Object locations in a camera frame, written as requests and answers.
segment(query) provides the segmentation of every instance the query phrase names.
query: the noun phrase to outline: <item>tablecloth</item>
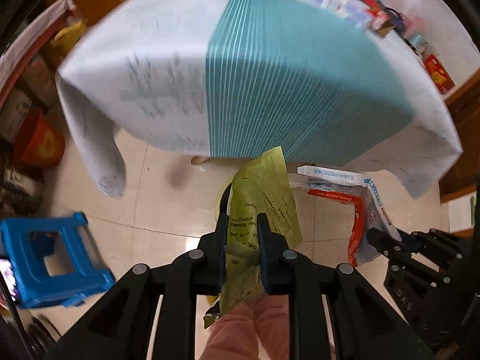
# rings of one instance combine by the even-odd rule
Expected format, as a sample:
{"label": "tablecloth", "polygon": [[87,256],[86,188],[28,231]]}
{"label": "tablecloth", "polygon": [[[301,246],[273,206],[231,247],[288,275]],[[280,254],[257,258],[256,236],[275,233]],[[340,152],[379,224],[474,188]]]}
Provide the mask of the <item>tablecloth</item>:
{"label": "tablecloth", "polygon": [[128,0],[76,45],[57,87],[89,173],[112,196],[126,177],[115,125],[190,155],[282,145],[287,161],[387,169],[414,197],[461,153],[402,40],[313,0]]}

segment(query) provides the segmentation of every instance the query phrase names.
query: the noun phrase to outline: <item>silver bolt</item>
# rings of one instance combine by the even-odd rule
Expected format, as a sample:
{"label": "silver bolt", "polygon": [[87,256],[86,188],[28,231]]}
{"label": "silver bolt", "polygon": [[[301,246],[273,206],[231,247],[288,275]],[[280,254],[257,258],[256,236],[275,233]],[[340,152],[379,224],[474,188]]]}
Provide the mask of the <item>silver bolt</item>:
{"label": "silver bolt", "polygon": [[145,264],[135,264],[131,271],[135,275],[143,275],[147,271],[147,266]]}
{"label": "silver bolt", "polygon": [[353,267],[350,264],[347,264],[346,262],[343,264],[340,264],[338,267],[341,273],[344,275],[350,275],[353,273]]}
{"label": "silver bolt", "polygon": [[297,252],[294,250],[287,249],[283,252],[283,257],[288,260],[294,260],[297,258]]}
{"label": "silver bolt", "polygon": [[201,249],[193,249],[188,252],[188,256],[194,260],[201,259],[203,257],[203,251]]}

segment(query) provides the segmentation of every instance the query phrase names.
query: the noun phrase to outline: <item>orange trash bin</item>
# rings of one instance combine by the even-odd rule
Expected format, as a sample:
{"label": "orange trash bin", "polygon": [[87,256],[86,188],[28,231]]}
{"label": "orange trash bin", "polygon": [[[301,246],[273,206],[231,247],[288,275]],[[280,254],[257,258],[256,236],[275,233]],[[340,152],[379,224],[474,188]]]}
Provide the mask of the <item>orange trash bin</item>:
{"label": "orange trash bin", "polygon": [[48,124],[40,109],[31,109],[13,144],[13,163],[50,169],[59,164],[64,151],[62,133]]}

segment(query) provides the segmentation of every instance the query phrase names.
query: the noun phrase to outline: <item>pink pants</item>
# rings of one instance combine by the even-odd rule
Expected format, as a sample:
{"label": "pink pants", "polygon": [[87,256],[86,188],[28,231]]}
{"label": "pink pants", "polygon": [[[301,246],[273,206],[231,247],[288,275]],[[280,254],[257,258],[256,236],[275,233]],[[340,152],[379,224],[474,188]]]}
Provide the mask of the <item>pink pants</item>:
{"label": "pink pants", "polygon": [[272,360],[289,358],[289,298],[267,296],[254,310],[239,305],[210,328],[200,360],[257,360],[257,336]]}

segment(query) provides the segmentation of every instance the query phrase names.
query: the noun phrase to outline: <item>stool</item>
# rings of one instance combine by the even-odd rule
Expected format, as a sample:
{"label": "stool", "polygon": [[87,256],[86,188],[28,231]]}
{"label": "stool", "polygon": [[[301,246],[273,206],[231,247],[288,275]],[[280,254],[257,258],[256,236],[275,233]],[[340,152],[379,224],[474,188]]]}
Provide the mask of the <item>stool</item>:
{"label": "stool", "polygon": [[[88,296],[113,286],[111,271],[93,267],[80,238],[77,228],[87,224],[83,212],[64,218],[8,218],[0,223],[3,247],[20,293],[20,307],[79,306]],[[76,272],[49,275],[44,257],[53,254],[53,240],[42,233],[50,232],[61,237]],[[32,233],[39,235],[30,239]]]}

